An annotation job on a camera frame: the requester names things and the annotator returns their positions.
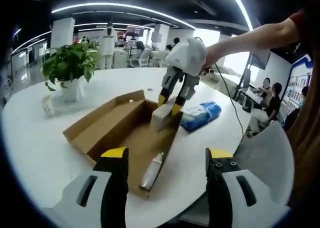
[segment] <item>blue package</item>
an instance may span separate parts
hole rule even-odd
[[[194,130],[212,122],[221,112],[221,108],[215,102],[201,103],[200,105],[185,108],[181,125],[188,131]]]

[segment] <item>cable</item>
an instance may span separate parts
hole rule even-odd
[[[240,119],[239,119],[238,112],[237,112],[237,108],[236,108],[236,106],[235,106],[234,102],[232,101],[232,98],[231,98],[231,95],[230,95],[230,92],[229,92],[229,89],[228,89],[227,83],[226,83],[226,81],[225,81],[224,77],[222,76],[222,74],[221,74],[221,72],[220,72],[220,70],[219,70],[219,68],[218,68],[217,64],[216,64],[216,63],[214,63],[214,65],[215,65],[216,69],[218,70],[218,72],[219,72],[219,74],[220,74],[220,76],[221,76],[221,78],[222,78],[222,80],[223,80],[223,83],[224,83],[224,85],[225,85],[226,91],[228,92],[228,95],[229,95],[229,98],[230,98],[231,104],[233,105],[233,108],[234,108],[234,111],[235,111],[235,116],[236,116],[236,118],[237,118],[237,120],[238,120],[238,122],[239,122],[239,124],[240,124],[240,126],[241,126],[242,139],[241,139],[241,141],[240,141],[240,142],[242,142],[242,140],[244,139],[244,135],[245,135],[245,134],[244,134],[244,127],[242,126],[241,121],[240,121]]]

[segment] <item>open cardboard box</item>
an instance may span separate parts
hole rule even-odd
[[[63,134],[73,147],[94,164],[100,156],[114,148],[129,148],[128,186],[131,192],[149,197],[139,185],[151,161],[163,153],[163,161],[174,141],[183,113],[160,133],[150,126],[152,112],[158,104],[145,99],[143,90],[118,96],[74,123]]]

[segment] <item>red sleeve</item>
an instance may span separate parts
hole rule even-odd
[[[297,13],[292,14],[289,19],[291,19],[295,27],[298,30],[301,46],[304,51],[306,51],[309,55],[311,55],[311,28],[309,26],[306,13],[304,11],[299,11]]]

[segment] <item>small bottle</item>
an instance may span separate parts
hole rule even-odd
[[[155,183],[155,180],[158,176],[160,168],[163,162],[163,153],[158,154],[153,160],[151,161],[148,169],[146,170],[142,183],[140,185],[140,189],[150,191],[151,187]]]

